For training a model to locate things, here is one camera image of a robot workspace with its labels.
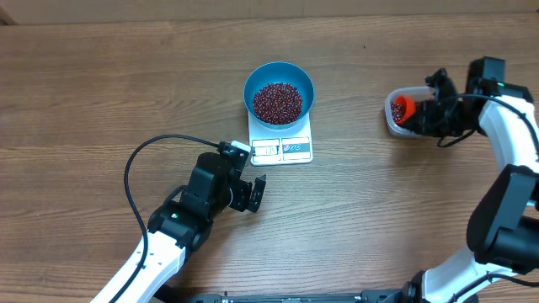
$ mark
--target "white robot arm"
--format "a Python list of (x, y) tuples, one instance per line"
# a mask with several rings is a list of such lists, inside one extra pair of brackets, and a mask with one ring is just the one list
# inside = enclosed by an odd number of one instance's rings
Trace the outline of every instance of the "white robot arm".
[[(533, 128), (539, 133), (534, 115), (534, 106), (522, 98), (500, 96), (498, 99), (518, 109), (530, 117)], [(494, 149), (498, 172), (508, 165), (525, 166), (539, 173), (536, 149), (525, 123), (513, 112), (493, 101), (487, 101), (479, 115), (479, 124), (484, 130)], [(424, 273), (421, 291), (422, 297), (430, 303), (451, 302), (460, 291), (478, 283), (477, 286), (461, 295), (457, 303), (462, 303), (470, 296), (489, 286), (498, 279), (484, 280), (487, 274), (514, 276), (512, 268), (492, 263), (476, 262), (474, 253), (468, 247), (461, 248), (437, 268)]]
[(418, 273), (399, 302), (463, 303), (498, 277), (511, 279), (539, 267), (539, 221), (523, 216), (537, 200), (539, 130), (527, 88), (503, 78), (504, 61), (484, 57), (472, 62), (466, 94), (458, 95), (441, 69), (426, 79), (435, 100), (424, 101), (406, 122), (416, 133), (442, 140), (480, 130), (494, 149), (499, 177), (470, 218), (467, 246)]
[[(143, 229), (137, 248), (92, 300), (93, 303), (148, 302), (208, 239), (216, 215), (227, 206), (242, 212), (256, 212), (260, 206), (265, 175), (256, 178), (254, 186), (240, 180), (251, 153), (250, 146), (237, 141), (214, 145), (188, 136), (163, 135), (139, 146), (127, 163), (125, 191), (132, 207), (134, 204), (127, 183), (131, 162), (144, 146), (166, 138), (195, 139), (193, 141), (217, 147), (219, 153), (207, 152), (199, 156), (189, 184), (175, 189), (152, 214), (148, 230)], [(179, 201), (174, 201), (179, 194)], [(140, 219), (135, 207), (133, 210)]]

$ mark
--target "wood grain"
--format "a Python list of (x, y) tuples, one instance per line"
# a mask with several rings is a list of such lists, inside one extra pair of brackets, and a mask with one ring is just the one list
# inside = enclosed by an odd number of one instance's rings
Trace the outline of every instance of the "wood grain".
[(538, 0), (0, 0), (16, 24), (532, 13)]
[[(268, 175), (256, 215), (225, 212), (169, 283), (231, 295), (400, 288), (465, 245), (495, 180), (488, 139), (449, 149), (387, 133), (385, 97), (446, 67), (507, 60), (539, 98), (535, 13), (229, 20), (0, 28), (0, 301), (84, 302), (140, 238), (122, 173), (151, 136), (247, 141), (243, 84), (268, 61), (315, 83), (314, 161)], [(204, 146), (166, 141), (135, 160), (146, 221)], [(527, 279), (539, 279), (531, 274)], [(482, 302), (534, 302), (501, 282)]]

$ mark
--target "plastic container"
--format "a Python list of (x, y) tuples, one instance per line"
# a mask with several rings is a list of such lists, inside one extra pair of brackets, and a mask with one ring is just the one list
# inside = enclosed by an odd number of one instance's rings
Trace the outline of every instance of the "plastic container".
[(391, 113), (391, 104), (395, 99), (397, 99), (399, 96), (409, 96), (412, 98), (415, 102), (418, 101), (424, 101), (427, 99), (432, 98), (432, 94), (434, 92), (433, 88), (429, 88), (427, 86), (423, 87), (416, 87), (416, 88), (399, 88), (394, 91), (392, 91), (386, 99), (386, 104), (384, 107), (384, 111), (386, 112), (386, 122), (387, 122), (387, 128), (389, 129), (389, 133), (391, 133), (394, 136), (400, 136), (405, 138), (419, 138), (421, 135), (417, 135), (413, 133), (410, 130), (406, 130), (400, 126), (398, 126), (395, 121), (393, 121), (392, 113)]
[[(297, 88), (302, 96), (303, 106), (302, 114), (296, 121), (285, 125), (272, 125), (257, 118), (253, 110), (254, 95), (264, 86), (272, 83), (285, 83)], [(247, 111), (261, 125), (274, 130), (284, 130), (296, 125), (309, 114), (309, 111), (311, 111), (312, 106), (314, 105), (314, 85), (307, 73), (298, 66), (281, 61), (266, 63), (254, 70), (245, 82), (243, 101), (245, 102)]]

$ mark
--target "black cable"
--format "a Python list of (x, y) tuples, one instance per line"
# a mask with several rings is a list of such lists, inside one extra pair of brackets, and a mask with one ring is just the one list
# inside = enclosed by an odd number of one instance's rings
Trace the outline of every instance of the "black cable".
[(473, 135), (473, 133), (475, 132), (475, 129), (473, 130), (470, 130), (468, 131), (465, 135), (462, 135), (458, 138), (456, 138), (455, 140), (449, 142), (449, 143), (446, 143), (444, 145), (441, 144), (441, 142), (444, 141), (445, 137), (441, 137), (439, 140), (438, 140), (438, 143), (436, 143), (436, 146), (438, 147), (442, 147), (442, 148), (445, 148), (445, 147), (449, 147), (449, 146), (454, 146), (456, 143), (468, 138), (469, 136)]
[(513, 283), (516, 283), (516, 284), (519, 284), (519, 285), (523, 285), (523, 286), (539, 287), (539, 282), (524, 281), (522, 279), (513, 278), (513, 277), (505, 275), (505, 274), (486, 274), (481, 279), (473, 282), (472, 284), (468, 285), (465, 289), (463, 289), (463, 290), (457, 292), (456, 294), (454, 294), (453, 297), (451, 298), (451, 300), (448, 303), (457, 302), (458, 299), (461, 296), (465, 295), (470, 290), (473, 290), (474, 288), (478, 287), (479, 285), (481, 285), (485, 281), (489, 281), (492, 284), (493, 283), (492, 279), (496, 279), (496, 278), (497, 279), (506, 279), (506, 280), (508, 280), (510, 282), (513, 282)]
[(144, 226), (144, 221), (142, 220), (141, 218), (141, 215), (138, 213), (138, 210), (136, 209), (136, 206), (135, 206), (135, 202), (133, 201), (133, 197), (131, 196), (131, 191), (129, 190), (129, 179), (128, 179), (128, 176), (129, 176), (129, 169), (131, 167), (131, 163), (133, 162), (133, 160), (135, 159), (135, 156), (138, 152), (141, 151), (142, 148), (146, 147), (147, 145), (149, 144), (152, 144), (153, 142), (155, 141), (159, 141), (159, 140), (162, 140), (162, 139), (168, 139), (168, 138), (179, 138), (179, 139), (186, 139), (186, 140), (191, 140), (191, 141), (195, 141), (195, 142), (199, 142), (199, 143), (202, 143), (202, 144), (206, 144), (208, 146), (213, 146), (213, 147), (216, 147), (218, 148), (219, 145), (218, 144), (215, 144), (215, 143), (211, 143), (209, 141), (206, 141), (206, 140), (202, 140), (202, 139), (199, 139), (199, 138), (194, 138), (192, 136), (184, 136), (184, 135), (161, 135), (161, 136), (156, 136), (156, 137), (153, 137), (152, 139), (142, 143), (139, 147), (137, 147), (135, 149), (135, 151), (131, 154), (131, 157), (129, 157), (129, 160), (127, 160), (127, 164), (125, 165), (125, 171), (124, 171), (124, 188), (125, 188), (125, 195), (127, 196), (127, 201), (129, 201), (129, 205), (131, 206), (131, 208), (133, 209), (133, 213), (135, 214), (135, 217), (136, 217), (136, 220), (138, 221), (138, 225), (141, 227), (141, 230), (142, 230), (142, 240), (143, 240), (143, 243), (144, 243), (144, 249), (142, 250), (142, 255), (141, 255), (141, 261), (139, 261), (139, 263), (137, 264), (136, 268), (135, 268), (135, 271), (133, 272), (133, 274), (129, 277), (129, 279), (125, 282), (124, 286), (122, 286), (120, 288), (120, 290), (118, 290), (118, 292), (116, 293), (116, 295), (110, 300), (109, 303), (114, 303), (116, 302), (121, 296), (122, 294), (125, 292), (125, 290), (127, 290), (127, 288), (129, 287), (129, 285), (131, 285), (131, 282), (133, 282), (133, 280), (135, 279), (136, 275), (141, 271), (143, 265), (144, 265), (144, 261), (146, 261), (146, 255), (148, 254), (148, 235), (147, 235), (147, 231), (146, 231), (146, 227)]
[(497, 103), (499, 105), (502, 105), (503, 107), (505, 107), (508, 110), (515, 113), (517, 116), (519, 116), (519, 118), (522, 119), (522, 121), (524, 121), (524, 124), (526, 125), (526, 127), (530, 131), (531, 140), (533, 141), (533, 145), (534, 145), (534, 147), (536, 149), (536, 154), (539, 157), (539, 140), (537, 139), (536, 130), (531, 125), (531, 122), (526, 118), (526, 114), (520, 112), (518, 109), (516, 109), (512, 105), (507, 104), (506, 102), (504, 102), (504, 101), (502, 101), (502, 100), (500, 100), (498, 98), (489, 97), (489, 96), (483, 96), (483, 95), (479, 95), (479, 94), (471, 94), (471, 93), (458, 94), (458, 95), (455, 95), (455, 96), (450, 96), (450, 97), (443, 98), (439, 102), (446, 102), (446, 101), (450, 101), (450, 100), (457, 99), (457, 98), (482, 98), (482, 99), (490, 100), (490, 101), (493, 101), (493, 102), (495, 102), (495, 103)]

